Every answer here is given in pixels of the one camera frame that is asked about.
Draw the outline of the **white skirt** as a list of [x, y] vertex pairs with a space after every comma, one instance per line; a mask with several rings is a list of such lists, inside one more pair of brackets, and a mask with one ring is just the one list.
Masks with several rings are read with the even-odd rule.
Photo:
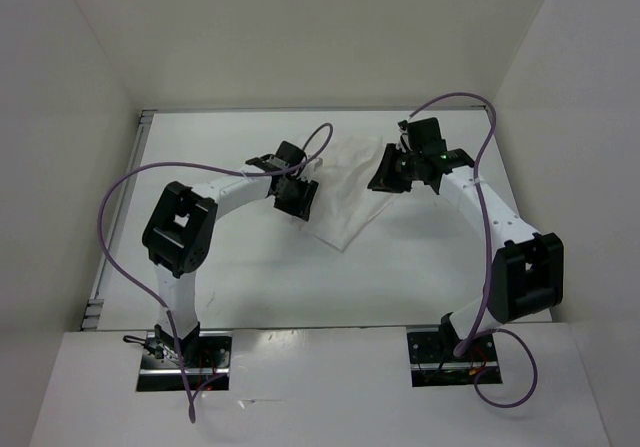
[[380, 136], [340, 136], [321, 154], [312, 171], [319, 183], [309, 219], [298, 228], [343, 252], [358, 234], [392, 201], [368, 184], [376, 173], [386, 144]]

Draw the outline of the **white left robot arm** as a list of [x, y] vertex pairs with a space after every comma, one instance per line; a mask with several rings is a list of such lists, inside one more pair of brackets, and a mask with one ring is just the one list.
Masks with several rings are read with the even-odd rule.
[[195, 308], [196, 272], [207, 258], [215, 223], [225, 215], [268, 197], [274, 207], [307, 221], [319, 182], [311, 171], [288, 173], [291, 161], [272, 154], [248, 160], [237, 176], [164, 188], [143, 232], [142, 243], [154, 264], [160, 308], [154, 327], [163, 353], [176, 366], [192, 364], [199, 354], [200, 322]]

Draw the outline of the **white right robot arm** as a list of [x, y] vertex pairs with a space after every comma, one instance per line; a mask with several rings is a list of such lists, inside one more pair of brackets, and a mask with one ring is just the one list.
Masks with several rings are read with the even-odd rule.
[[443, 356], [462, 359], [478, 334], [561, 303], [561, 239], [554, 233], [540, 233], [516, 214], [474, 171], [474, 162], [464, 150], [428, 156], [390, 143], [368, 188], [400, 194], [410, 192], [415, 182], [431, 187], [485, 240], [482, 294], [442, 318], [438, 347]]

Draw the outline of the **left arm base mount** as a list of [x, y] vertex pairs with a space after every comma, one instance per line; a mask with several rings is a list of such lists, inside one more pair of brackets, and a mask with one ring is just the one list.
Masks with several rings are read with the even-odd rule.
[[[161, 344], [153, 332], [143, 336], [124, 335], [122, 340], [142, 348], [137, 392], [183, 390], [176, 354]], [[197, 345], [184, 353], [185, 372], [192, 391], [227, 391], [231, 367], [232, 333], [205, 330]]]

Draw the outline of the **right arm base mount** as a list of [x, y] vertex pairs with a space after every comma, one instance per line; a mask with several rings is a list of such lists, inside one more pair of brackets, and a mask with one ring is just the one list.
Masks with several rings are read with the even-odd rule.
[[447, 347], [436, 326], [406, 331], [414, 388], [501, 384], [498, 356], [491, 336], [475, 340], [460, 358]]

